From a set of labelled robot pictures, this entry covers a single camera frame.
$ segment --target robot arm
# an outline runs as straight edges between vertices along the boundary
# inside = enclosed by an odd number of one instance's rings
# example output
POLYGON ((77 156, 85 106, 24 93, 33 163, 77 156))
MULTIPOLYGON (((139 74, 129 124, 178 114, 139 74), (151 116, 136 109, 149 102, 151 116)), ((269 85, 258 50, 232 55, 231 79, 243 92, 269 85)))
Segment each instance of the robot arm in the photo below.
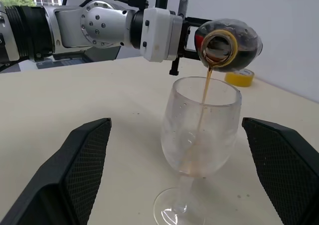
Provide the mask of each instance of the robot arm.
POLYGON ((181 57, 201 59, 205 66, 227 72, 247 66, 261 52, 260 38, 241 21, 186 17, 188 0, 179 1, 177 15, 166 9, 167 0, 156 0, 154 8, 147 8, 147 0, 127 1, 140 10, 100 0, 84 7, 0 3, 0 71, 26 59, 126 46, 139 49, 151 62, 171 60, 171 75, 178 75, 181 57), (186 49, 191 26, 199 27, 197 51, 186 49))
MULTIPOLYGON (((157 0, 159 6, 167 0, 157 0)), ((0 4, 0 71, 26 59, 42 61, 53 54, 91 47, 134 47, 154 62, 181 57, 187 44, 183 26, 187 2, 175 15, 165 8, 125 9, 104 1, 79 6, 12 6, 0 4)))

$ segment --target yellow tape roll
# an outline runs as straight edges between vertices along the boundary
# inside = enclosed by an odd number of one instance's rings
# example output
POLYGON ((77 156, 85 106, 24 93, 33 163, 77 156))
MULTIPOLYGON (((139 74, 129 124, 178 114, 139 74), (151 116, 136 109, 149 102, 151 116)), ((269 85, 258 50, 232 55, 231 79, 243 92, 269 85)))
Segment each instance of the yellow tape roll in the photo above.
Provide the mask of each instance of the yellow tape roll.
POLYGON ((249 87, 254 79, 254 72, 249 69, 241 69, 229 72, 225 75, 225 81, 239 87, 249 87))

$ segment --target tree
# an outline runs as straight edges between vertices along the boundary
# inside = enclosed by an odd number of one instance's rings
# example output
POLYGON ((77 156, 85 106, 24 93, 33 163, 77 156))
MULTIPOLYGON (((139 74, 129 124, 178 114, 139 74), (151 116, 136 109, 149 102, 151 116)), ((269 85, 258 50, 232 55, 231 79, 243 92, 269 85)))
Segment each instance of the tree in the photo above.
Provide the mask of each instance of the tree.
POLYGON ((35 6, 33 0, 0 0, 4 6, 12 6, 12 5, 27 5, 27 6, 35 6))

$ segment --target white wall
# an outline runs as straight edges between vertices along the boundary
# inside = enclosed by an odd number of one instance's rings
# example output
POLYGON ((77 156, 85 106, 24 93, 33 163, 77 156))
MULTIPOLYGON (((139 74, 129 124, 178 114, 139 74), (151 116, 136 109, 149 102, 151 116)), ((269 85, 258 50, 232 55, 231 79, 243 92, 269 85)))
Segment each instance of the white wall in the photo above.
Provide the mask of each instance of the white wall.
MULTIPOLYGON (((168 8, 177 11, 178 1, 169 0, 168 8)), ((187 15, 246 22, 264 44, 249 68, 269 83, 319 102, 318 8, 319 0, 190 0, 187 15)), ((123 52, 121 57, 138 55, 123 52)))

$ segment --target glass base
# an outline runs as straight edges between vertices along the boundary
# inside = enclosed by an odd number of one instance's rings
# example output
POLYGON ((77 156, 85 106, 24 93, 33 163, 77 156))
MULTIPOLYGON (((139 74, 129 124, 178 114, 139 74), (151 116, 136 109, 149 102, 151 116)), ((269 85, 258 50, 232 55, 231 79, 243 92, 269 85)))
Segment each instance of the glass base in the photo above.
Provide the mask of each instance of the glass base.
POLYGON ((184 213, 173 210, 177 189, 167 189, 161 192, 154 202, 154 218, 158 225, 203 225, 205 223, 205 209, 200 206, 196 198, 189 195, 184 213))

